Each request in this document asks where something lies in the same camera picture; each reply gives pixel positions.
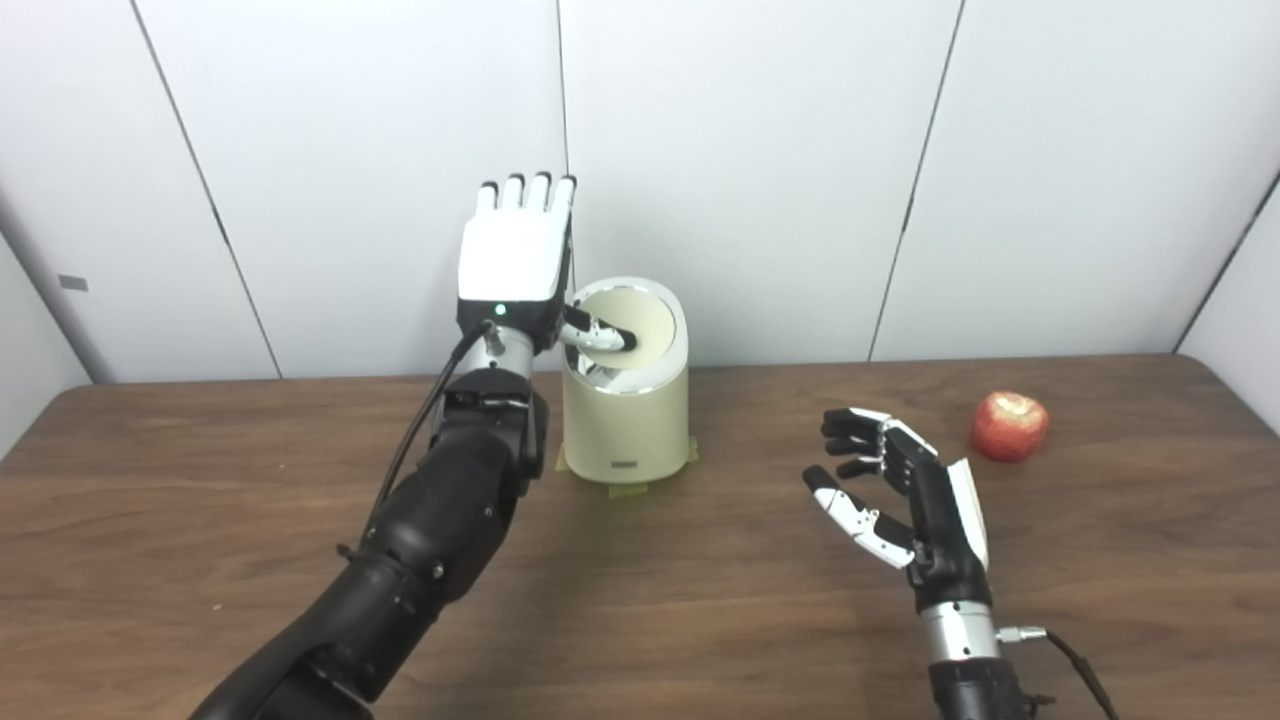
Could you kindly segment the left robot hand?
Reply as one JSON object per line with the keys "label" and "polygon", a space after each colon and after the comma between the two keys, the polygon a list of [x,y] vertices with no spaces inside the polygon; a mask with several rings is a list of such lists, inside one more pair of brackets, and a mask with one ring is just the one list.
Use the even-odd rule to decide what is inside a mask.
{"label": "left robot hand", "polygon": [[489,322],[522,336],[532,356],[558,343],[609,354],[637,347],[631,331],[566,300],[576,190],[573,176],[553,179],[547,172],[480,187],[460,246],[456,320],[462,331]]}

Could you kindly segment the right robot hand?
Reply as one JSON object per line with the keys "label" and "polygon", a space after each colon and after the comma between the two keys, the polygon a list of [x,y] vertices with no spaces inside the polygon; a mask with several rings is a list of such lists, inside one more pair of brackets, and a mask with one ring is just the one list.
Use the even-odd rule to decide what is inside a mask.
{"label": "right robot hand", "polygon": [[[905,421],[864,407],[824,413],[826,452],[845,456],[833,473],[803,471],[813,498],[858,546],[905,571],[916,610],[942,603],[995,605],[986,520],[965,459],[945,464]],[[870,506],[842,480],[878,477],[908,501],[909,521]]]}

